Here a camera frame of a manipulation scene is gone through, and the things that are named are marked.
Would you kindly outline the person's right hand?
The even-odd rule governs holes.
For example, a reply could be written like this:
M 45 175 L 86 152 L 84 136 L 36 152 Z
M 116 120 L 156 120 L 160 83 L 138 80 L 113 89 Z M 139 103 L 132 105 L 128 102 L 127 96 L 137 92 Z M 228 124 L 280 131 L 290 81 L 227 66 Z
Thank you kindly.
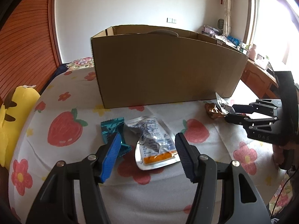
M 289 142 L 284 146 L 272 145 L 273 147 L 273 161 L 276 167 L 280 167 L 280 165 L 284 162 L 283 150 L 294 150 L 294 160 L 293 165 L 298 168 L 298 144 L 295 142 Z

